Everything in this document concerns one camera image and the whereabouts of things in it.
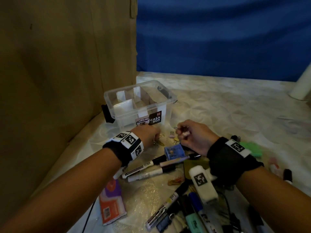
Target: white pole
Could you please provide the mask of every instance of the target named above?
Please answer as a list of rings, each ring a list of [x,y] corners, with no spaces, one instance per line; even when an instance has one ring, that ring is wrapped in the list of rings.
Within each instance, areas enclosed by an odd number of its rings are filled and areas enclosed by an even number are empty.
[[[289,93],[290,97],[297,100],[308,100],[311,92],[311,64],[306,68],[303,74],[296,82],[295,87]]]

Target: plastic storage container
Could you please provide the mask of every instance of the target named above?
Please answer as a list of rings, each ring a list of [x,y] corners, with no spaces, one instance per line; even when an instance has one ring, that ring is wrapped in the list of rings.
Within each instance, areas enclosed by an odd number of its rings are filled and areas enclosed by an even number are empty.
[[[104,93],[110,115],[120,131],[138,125],[169,122],[177,97],[160,82],[153,80]]]

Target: hand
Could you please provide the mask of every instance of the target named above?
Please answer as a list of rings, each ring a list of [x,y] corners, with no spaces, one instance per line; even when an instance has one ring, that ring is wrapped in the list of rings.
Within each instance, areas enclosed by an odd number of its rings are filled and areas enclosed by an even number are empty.
[[[131,130],[136,136],[140,138],[144,144],[144,149],[153,146],[153,141],[157,141],[161,130],[156,125],[140,125]]]
[[[206,156],[212,144],[219,139],[219,136],[213,133],[207,125],[194,122],[190,119],[179,123],[177,127],[176,134],[180,143],[202,156]],[[184,137],[181,127],[189,127],[191,134]]]

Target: black wristband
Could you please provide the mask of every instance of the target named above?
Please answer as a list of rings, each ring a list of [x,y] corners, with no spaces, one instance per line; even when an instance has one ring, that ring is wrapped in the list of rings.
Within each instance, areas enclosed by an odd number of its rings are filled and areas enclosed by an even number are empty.
[[[115,156],[121,161],[122,167],[128,165],[132,161],[130,151],[125,148],[120,142],[109,141],[103,145],[103,148],[109,148],[115,154]]]
[[[207,157],[210,160],[211,174],[217,176],[224,185],[233,185],[245,171],[250,171],[261,166],[250,154],[246,157],[235,151],[236,146],[245,150],[239,143],[227,145],[229,141],[220,137],[209,149]]]

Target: wooden panel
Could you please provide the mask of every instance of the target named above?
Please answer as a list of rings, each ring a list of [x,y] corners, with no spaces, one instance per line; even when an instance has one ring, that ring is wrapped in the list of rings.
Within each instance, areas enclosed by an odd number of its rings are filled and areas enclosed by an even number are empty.
[[[135,83],[129,3],[2,0],[0,223],[100,112],[103,89]]]

